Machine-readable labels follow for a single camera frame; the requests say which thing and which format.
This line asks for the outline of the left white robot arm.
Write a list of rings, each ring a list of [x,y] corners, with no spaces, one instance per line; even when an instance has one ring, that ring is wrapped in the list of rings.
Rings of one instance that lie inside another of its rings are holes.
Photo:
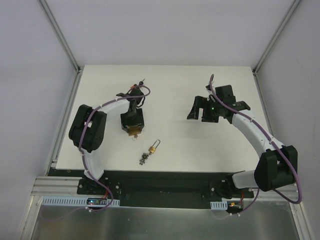
[[[104,168],[94,155],[104,140],[107,121],[120,117],[121,129],[129,136],[141,134],[145,126],[142,106],[151,93],[149,90],[139,82],[128,92],[118,93],[115,99],[95,108],[85,104],[79,106],[68,137],[80,152],[84,175],[90,179],[88,188],[94,194],[102,194],[106,188],[105,181],[101,179]]]

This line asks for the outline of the large brass padlock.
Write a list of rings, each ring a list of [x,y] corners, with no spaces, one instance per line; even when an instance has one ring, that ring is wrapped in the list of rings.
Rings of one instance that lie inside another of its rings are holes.
[[[140,126],[129,126],[127,132],[129,136],[137,136],[141,133],[141,128]]]

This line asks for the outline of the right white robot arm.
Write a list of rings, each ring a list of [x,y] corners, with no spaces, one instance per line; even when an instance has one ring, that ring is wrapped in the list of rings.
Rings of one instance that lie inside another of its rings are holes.
[[[225,184],[225,192],[237,197],[243,188],[258,188],[264,192],[296,183],[298,176],[298,151],[286,146],[269,134],[255,119],[249,105],[237,101],[231,85],[216,87],[208,97],[197,95],[189,120],[205,123],[227,120],[248,140],[258,155],[255,170],[233,173]]]

